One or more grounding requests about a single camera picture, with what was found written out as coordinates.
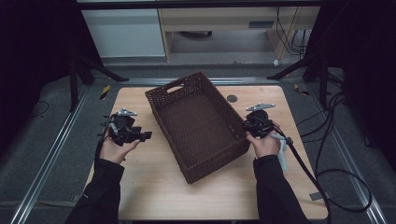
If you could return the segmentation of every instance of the black sleeve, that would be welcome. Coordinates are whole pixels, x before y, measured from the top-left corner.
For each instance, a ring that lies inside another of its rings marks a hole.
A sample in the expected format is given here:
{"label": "black sleeve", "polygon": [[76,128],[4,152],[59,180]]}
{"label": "black sleeve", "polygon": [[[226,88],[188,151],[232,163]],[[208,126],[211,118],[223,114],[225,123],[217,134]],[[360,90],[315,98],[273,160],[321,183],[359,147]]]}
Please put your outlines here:
{"label": "black sleeve", "polygon": [[254,160],[257,206],[261,224],[311,223],[303,213],[276,155]]}
{"label": "black sleeve", "polygon": [[66,220],[66,224],[119,223],[120,180],[124,168],[98,160],[92,181]]}

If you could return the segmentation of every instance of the white cabinet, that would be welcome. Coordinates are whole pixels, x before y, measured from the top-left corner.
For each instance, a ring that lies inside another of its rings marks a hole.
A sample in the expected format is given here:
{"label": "white cabinet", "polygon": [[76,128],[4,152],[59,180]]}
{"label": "white cabinet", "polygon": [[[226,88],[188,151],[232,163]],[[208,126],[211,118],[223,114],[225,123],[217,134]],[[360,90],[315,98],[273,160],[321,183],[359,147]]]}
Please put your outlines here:
{"label": "white cabinet", "polygon": [[103,61],[136,57],[164,59],[163,36],[157,9],[82,10],[82,14]]}

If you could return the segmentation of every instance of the person's right hand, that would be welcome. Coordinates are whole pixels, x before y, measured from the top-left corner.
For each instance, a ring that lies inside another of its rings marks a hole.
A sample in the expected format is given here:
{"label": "person's right hand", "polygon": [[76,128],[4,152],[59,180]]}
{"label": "person's right hand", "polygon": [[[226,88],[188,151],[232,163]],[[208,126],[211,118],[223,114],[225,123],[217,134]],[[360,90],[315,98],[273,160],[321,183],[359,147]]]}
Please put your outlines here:
{"label": "person's right hand", "polygon": [[247,140],[254,146],[256,157],[260,158],[268,155],[277,155],[280,150],[280,140],[271,137],[270,134],[276,134],[276,131],[271,131],[262,139],[257,139],[251,135],[250,132],[246,132]]}

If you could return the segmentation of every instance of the basket handle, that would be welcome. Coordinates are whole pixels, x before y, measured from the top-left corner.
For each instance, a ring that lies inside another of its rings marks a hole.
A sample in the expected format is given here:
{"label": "basket handle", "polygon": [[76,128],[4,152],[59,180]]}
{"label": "basket handle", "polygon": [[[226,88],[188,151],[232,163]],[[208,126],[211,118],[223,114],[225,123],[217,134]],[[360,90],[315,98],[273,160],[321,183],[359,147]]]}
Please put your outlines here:
{"label": "basket handle", "polygon": [[173,91],[177,91],[181,88],[184,88],[185,82],[184,79],[182,80],[175,80],[170,82],[169,84],[165,85],[166,93],[171,93]]}

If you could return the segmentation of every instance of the person's left hand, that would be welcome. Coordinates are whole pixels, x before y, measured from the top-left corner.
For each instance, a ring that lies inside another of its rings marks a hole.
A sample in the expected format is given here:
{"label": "person's left hand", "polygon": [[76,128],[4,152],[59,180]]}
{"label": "person's left hand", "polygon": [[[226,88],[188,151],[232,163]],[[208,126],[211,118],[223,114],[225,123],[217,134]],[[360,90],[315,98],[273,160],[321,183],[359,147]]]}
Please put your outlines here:
{"label": "person's left hand", "polygon": [[123,146],[120,147],[115,144],[110,137],[107,137],[102,145],[99,158],[121,164],[125,156],[135,149],[139,142],[139,140],[134,140],[132,143],[124,143]]}

